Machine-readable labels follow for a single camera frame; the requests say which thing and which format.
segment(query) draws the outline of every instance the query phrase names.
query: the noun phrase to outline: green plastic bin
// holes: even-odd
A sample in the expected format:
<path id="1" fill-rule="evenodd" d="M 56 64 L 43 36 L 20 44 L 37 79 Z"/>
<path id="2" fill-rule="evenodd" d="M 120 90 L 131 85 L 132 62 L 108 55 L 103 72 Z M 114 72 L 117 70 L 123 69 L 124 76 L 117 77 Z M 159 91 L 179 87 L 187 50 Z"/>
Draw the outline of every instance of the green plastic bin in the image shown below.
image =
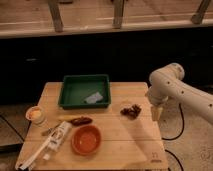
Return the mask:
<path id="1" fill-rule="evenodd" d="M 85 99 L 99 92 L 103 99 L 88 104 Z M 64 109 L 107 108 L 111 103 L 108 75 L 67 75 L 64 77 L 58 104 Z"/>

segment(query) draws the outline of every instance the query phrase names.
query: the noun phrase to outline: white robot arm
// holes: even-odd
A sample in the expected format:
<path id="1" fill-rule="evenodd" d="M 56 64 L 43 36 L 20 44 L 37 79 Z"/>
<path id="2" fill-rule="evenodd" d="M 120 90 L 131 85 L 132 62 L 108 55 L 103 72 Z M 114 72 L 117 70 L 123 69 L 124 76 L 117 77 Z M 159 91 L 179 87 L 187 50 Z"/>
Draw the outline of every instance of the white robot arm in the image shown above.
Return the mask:
<path id="1" fill-rule="evenodd" d="M 177 63 L 169 64 L 150 74 L 151 87 L 147 97 L 155 109 L 152 112 L 159 114 L 159 110 L 156 109 L 160 109 L 168 97 L 172 97 L 192 108 L 213 125 L 213 95 L 182 82 L 184 75 L 183 67 Z"/>

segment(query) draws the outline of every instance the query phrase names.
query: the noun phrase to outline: wooden table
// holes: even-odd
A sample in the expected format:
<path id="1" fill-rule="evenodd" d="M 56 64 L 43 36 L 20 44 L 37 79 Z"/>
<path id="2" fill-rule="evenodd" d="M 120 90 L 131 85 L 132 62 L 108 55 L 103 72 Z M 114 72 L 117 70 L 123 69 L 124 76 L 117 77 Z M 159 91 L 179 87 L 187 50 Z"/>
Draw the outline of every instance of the wooden table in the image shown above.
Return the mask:
<path id="1" fill-rule="evenodd" d="M 64 110 L 58 106 L 61 83 L 50 82 L 44 87 L 39 106 L 47 121 L 38 127 L 31 124 L 18 157 L 16 168 L 29 158 L 46 137 L 41 132 L 58 123 L 60 116 L 88 116 L 93 119 L 102 134 L 99 151 L 93 156 L 76 155 L 70 139 L 72 128 L 59 151 L 48 162 L 39 156 L 35 170 L 126 170 L 167 169 L 168 162 L 157 122 L 151 119 L 150 103 L 145 97 L 147 84 L 143 82 L 110 83 L 111 104 L 102 109 Z M 120 110 L 139 104 L 142 112 L 135 120 L 120 114 Z"/>

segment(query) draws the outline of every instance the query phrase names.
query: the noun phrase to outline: orange bowl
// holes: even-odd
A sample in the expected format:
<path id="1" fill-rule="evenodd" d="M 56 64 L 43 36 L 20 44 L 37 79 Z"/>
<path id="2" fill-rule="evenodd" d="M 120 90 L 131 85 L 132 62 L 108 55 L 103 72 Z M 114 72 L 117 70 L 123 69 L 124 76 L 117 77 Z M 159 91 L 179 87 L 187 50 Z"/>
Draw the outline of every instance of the orange bowl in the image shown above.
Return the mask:
<path id="1" fill-rule="evenodd" d="M 101 144 L 101 133 L 93 125 L 78 128 L 72 136 L 71 146 L 80 155 L 91 155 L 97 152 Z"/>

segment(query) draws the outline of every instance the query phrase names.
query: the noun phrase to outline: wall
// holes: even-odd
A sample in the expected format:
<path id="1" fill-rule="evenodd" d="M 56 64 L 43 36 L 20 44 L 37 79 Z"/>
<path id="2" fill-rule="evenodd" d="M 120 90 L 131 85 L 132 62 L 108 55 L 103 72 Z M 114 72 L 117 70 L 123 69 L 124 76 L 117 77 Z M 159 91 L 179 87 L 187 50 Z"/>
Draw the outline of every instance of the wall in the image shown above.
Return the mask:
<path id="1" fill-rule="evenodd" d="M 171 62 L 185 82 L 213 83 L 213 28 L 149 30 L 0 40 L 0 103 L 37 101 L 47 81 L 64 75 L 109 74 L 111 81 L 146 81 Z"/>

